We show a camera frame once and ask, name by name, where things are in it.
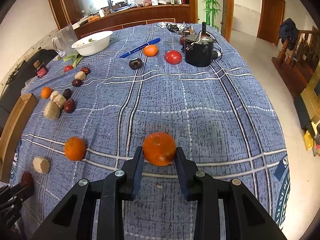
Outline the dark red jujube date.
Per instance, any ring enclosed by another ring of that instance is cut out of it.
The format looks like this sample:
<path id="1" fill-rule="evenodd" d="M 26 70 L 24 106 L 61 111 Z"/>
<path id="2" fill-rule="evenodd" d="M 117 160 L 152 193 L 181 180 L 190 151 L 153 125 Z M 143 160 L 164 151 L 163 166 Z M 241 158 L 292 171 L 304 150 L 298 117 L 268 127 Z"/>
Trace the dark red jujube date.
<path id="1" fill-rule="evenodd" d="M 34 187 L 34 180 L 30 172 L 25 171 L 24 174 L 22 175 L 21 182 L 20 182 L 21 187 Z"/>

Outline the large orange tangerine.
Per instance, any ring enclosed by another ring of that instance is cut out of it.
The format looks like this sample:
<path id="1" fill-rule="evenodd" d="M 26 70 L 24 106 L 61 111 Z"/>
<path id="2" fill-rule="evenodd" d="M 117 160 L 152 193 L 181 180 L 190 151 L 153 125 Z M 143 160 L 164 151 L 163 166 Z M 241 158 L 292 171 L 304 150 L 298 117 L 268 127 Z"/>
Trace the large orange tangerine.
<path id="1" fill-rule="evenodd" d="M 143 142 L 144 158 L 155 166 L 169 165 L 176 154 L 174 138 L 164 132 L 155 132 L 148 135 Z"/>

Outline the large beige yam chunk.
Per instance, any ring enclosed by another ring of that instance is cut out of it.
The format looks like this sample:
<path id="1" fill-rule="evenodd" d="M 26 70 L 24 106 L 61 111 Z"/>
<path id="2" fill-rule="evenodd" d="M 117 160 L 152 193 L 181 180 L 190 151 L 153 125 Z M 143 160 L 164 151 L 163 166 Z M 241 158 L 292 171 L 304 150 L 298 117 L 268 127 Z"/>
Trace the large beige yam chunk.
<path id="1" fill-rule="evenodd" d="M 46 104 L 46 107 L 43 111 L 43 115 L 45 118 L 55 121 L 60 117 L 61 111 L 59 109 L 59 107 L 54 103 L 49 101 Z"/>

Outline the dark red jujube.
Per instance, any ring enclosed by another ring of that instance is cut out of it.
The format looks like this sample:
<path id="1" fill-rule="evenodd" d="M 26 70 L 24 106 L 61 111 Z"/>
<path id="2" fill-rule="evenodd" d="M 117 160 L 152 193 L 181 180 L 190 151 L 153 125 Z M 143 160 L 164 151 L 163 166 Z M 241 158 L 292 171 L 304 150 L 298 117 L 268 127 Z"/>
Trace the dark red jujube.
<path id="1" fill-rule="evenodd" d="M 70 98 L 68 99 L 64 104 L 64 111 L 66 113 L 73 113 L 75 110 L 75 101 L 74 99 Z"/>

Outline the medium beige yam chunk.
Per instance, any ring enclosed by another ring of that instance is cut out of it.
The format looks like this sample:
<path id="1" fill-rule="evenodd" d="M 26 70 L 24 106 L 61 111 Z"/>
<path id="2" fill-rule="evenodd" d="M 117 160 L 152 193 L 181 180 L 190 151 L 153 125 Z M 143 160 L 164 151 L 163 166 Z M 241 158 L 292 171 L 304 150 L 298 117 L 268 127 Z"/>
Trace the medium beige yam chunk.
<path id="1" fill-rule="evenodd" d="M 55 103 L 60 109 L 63 109 L 66 98 L 60 94 L 58 91 L 53 91 L 50 95 L 51 102 Z"/>

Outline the brown cardboard tray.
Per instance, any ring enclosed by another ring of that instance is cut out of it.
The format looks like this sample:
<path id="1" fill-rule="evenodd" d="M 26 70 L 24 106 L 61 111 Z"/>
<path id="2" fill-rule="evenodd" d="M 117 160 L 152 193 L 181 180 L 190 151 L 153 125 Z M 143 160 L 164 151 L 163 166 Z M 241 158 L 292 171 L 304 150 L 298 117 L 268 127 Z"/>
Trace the brown cardboard tray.
<path id="1" fill-rule="evenodd" d="M 37 99 L 32 93 L 19 97 L 14 105 L 1 136 L 1 182 L 8 183 L 18 141 L 37 105 Z"/>

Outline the dark jujube near yam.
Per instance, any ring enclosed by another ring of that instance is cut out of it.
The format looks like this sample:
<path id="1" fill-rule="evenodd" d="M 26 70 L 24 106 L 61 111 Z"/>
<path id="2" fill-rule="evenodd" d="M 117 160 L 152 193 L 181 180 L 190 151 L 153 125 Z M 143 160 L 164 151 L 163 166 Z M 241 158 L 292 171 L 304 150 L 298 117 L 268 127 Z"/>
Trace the dark jujube near yam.
<path id="1" fill-rule="evenodd" d="M 71 91 L 69 88 L 65 89 L 65 90 L 63 91 L 63 94 L 62 94 L 62 96 L 63 96 L 66 100 L 68 100 L 68 99 L 71 97 L 71 95 L 72 95 L 72 91 Z"/>

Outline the dark purple mangosteen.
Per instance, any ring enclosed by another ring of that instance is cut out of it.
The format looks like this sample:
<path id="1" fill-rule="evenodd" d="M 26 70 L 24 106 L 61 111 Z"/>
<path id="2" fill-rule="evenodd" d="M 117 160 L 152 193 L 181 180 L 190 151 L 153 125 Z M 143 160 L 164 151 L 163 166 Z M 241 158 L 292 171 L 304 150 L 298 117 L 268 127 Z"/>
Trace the dark purple mangosteen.
<path id="1" fill-rule="evenodd" d="M 143 67 L 143 61 L 140 58 L 135 58 L 129 61 L 129 67 L 132 70 L 138 70 Z"/>

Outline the small red cherry tomato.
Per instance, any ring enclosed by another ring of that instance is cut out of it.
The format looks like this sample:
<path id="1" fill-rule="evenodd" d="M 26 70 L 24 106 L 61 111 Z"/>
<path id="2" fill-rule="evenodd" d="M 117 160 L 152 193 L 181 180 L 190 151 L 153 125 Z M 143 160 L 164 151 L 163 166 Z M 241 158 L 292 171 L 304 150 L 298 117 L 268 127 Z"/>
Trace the small red cherry tomato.
<path id="1" fill-rule="evenodd" d="M 72 70 L 74 67 L 72 66 L 72 65 L 67 65 L 67 66 L 65 66 L 64 67 L 64 72 L 68 72 L 68 71 L 70 71 L 70 70 Z"/>

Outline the green leafy vegetable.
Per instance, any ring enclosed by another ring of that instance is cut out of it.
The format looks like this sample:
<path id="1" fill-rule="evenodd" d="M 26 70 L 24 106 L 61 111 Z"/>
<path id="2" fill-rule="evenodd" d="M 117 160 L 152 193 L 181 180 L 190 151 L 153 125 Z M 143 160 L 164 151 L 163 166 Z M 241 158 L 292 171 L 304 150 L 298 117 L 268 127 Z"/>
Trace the green leafy vegetable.
<path id="1" fill-rule="evenodd" d="M 72 63 L 72 66 L 73 67 L 76 67 L 80 61 L 84 58 L 84 56 L 80 55 L 77 51 L 65 56 L 63 58 L 63 61 L 68 61 L 68 60 L 71 60 L 71 63 Z"/>

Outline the small far tangerine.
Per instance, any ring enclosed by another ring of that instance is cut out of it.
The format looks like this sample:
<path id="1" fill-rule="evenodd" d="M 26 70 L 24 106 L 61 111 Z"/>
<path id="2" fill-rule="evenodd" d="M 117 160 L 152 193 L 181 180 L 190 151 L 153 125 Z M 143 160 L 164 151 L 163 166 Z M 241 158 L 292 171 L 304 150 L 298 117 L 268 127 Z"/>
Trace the small far tangerine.
<path id="1" fill-rule="evenodd" d="M 155 44 L 147 45 L 143 49 L 143 53 L 147 57 L 152 57 L 158 54 L 158 48 Z"/>

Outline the wooden stair railing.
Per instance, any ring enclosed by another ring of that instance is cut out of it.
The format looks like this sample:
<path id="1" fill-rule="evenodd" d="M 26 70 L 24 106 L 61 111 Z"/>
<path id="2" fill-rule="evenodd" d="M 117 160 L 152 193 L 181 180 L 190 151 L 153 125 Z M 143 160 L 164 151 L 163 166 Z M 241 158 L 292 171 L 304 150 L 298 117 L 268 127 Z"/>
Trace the wooden stair railing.
<path id="1" fill-rule="evenodd" d="M 272 63 L 293 98 L 307 87 L 319 63 L 319 30 L 301 30 L 293 50 L 286 41 Z"/>

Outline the clear plastic pitcher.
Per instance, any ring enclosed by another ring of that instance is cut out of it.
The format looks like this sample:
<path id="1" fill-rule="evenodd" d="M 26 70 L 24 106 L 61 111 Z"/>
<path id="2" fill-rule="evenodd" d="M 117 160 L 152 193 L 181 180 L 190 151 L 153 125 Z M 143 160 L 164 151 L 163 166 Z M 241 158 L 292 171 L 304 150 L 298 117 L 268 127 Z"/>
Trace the clear plastic pitcher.
<path id="1" fill-rule="evenodd" d="M 75 34 L 73 26 L 69 24 L 56 33 L 56 35 L 52 38 L 52 44 L 58 55 L 64 58 L 75 51 L 75 49 L 72 48 L 72 45 L 77 40 L 78 38 Z"/>

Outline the dark jacket on railing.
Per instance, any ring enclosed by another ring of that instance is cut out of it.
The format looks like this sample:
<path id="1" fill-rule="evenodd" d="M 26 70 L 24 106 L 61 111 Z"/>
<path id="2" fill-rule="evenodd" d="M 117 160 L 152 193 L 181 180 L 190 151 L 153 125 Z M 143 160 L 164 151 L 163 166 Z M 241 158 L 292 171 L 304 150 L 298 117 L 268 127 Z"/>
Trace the dark jacket on railing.
<path id="1" fill-rule="evenodd" d="M 298 40 L 299 30 L 296 28 L 295 22 L 288 18 L 281 25 L 279 29 L 279 39 L 284 44 L 285 40 L 289 41 L 288 49 L 293 50 Z"/>

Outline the brown wooden door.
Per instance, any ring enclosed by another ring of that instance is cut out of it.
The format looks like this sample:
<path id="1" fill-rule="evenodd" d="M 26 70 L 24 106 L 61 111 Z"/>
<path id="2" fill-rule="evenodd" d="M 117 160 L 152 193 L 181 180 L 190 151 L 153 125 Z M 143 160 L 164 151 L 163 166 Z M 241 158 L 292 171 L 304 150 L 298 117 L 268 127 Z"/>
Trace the brown wooden door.
<path id="1" fill-rule="evenodd" d="M 257 38 L 278 45 L 279 29 L 284 19 L 284 0 L 262 0 Z"/>

